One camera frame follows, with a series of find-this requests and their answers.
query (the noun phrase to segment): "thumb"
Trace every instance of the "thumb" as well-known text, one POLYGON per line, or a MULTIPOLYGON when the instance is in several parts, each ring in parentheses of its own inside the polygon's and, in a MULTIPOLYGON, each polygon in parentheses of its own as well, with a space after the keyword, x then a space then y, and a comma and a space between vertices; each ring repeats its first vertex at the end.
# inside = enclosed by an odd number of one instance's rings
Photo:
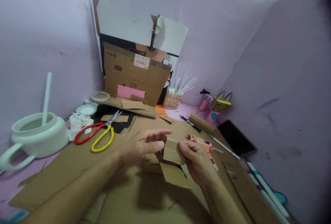
POLYGON ((185 155, 185 157, 189 158, 190 160, 194 161, 196 158, 196 154, 194 151, 192 151, 189 146, 185 142, 179 143, 179 149, 180 151, 185 155))
POLYGON ((141 143, 140 147, 141 147, 141 152, 143 154, 157 153, 158 151, 161 151, 164 148, 164 142, 154 141, 149 143, 141 143))

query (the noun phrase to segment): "scissors blade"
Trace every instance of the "scissors blade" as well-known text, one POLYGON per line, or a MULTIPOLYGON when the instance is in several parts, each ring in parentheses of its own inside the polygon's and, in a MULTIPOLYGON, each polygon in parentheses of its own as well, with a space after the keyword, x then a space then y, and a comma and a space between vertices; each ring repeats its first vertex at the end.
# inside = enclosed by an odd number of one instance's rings
POLYGON ((118 110, 115 114, 113 114, 109 121, 105 123, 105 125, 110 126, 122 113, 123 111, 120 112, 120 110, 118 110))

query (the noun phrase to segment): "black and white pen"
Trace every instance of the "black and white pen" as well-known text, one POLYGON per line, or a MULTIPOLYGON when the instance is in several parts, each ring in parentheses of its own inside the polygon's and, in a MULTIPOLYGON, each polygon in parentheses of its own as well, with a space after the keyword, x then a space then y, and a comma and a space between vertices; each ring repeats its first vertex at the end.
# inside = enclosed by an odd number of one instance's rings
POLYGON ((201 132, 202 130, 200 128, 198 128, 196 125, 194 125, 192 122, 190 122, 188 119, 186 119, 184 116, 179 115, 181 119, 183 119, 184 121, 186 121, 188 124, 190 124, 192 127, 195 128, 195 130, 197 130, 198 132, 201 132))

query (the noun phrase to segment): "scissors handle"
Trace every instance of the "scissors handle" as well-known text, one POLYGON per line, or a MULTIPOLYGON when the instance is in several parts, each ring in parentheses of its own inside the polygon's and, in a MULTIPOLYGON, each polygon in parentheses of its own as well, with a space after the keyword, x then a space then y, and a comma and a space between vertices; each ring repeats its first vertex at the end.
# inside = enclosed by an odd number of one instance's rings
POLYGON ((103 150, 105 150, 107 147, 110 146, 110 144, 113 142, 113 140, 114 140, 114 128, 112 126, 108 126, 107 130, 104 131, 103 134, 100 135, 99 138, 97 138, 97 140, 91 146, 91 152, 92 153, 102 152, 103 150), (100 149, 94 149, 94 147, 96 146, 96 144, 102 139, 102 137, 105 136, 106 133, 108 133, 109 130, 111 130, 110 141, 105 146, 103 146, 102 148, 100 148, 100 149))
POLYGON ((81 144, 87 142, 103 126, 105 126, 105 124, 103 122, 99 122, 99 123, 95 123, 95 124, 84 127, 81 131, 78 132, 78 134, 76 134, 75 144, 76 145, 81 145, 81 144), (94 130, 87 138, 85 138, 82 141, 78 141, 78 137, 82 134, 82 132, 84 132, 86 129, 89 129, 89 128, 94 127, 94 126, 99 126, 99 127, 96 130, 94 130))

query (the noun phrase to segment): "red and yellow scissors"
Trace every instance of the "red and yellow scissors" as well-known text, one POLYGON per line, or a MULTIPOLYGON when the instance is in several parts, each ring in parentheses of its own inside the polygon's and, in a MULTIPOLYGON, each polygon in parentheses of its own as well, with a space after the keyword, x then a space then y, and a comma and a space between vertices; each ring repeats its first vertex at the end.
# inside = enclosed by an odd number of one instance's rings
POLYGON ((123 111, 120 112, 120 110, 118 110, 110 119, 109 121, 107 121, 106 123, 103 123, 103 122, 99 122, 99 123, 95 123, 95 124, 92 124, 92 125, 89 125, 89 126, 86 126, 84 127, 81 131, 78 132, 78 134, 76 135, 75 137, 75 144, 76 145, 81 145, 85 142, 87 142, 100 128, 104 127, 104 126, 107 126, 108 128, 106 129, 106 131, 103 132, 102 135, 100 135, 96 141, 93 143, 93 145, 91 146, 91 152, 93 153, 98 153, 98 152, 102 152, 103 150, 105 150, 107 147, 110 146, 110 144, 113 142, 114 140, 114 128, 111 126, 111 124, 123 113, 123 111), (84 132, 85 129, 89 129, 91 127, 94 127, 94 126, 99 126, 96 130, 93 131, 93 133, 91 133, 86 139, 82 140, 82 141, 78 141, 78 137, 79 135, 84 132), (103 146, 102 148, 100 149, 94 149, 94 147, 96 146, 96 144, 102 139, 102 137, 105 136, 106 133, 109 132, 109 130, 111 131, 111 137, 110 137, 110 141, 105 145, 103 146))

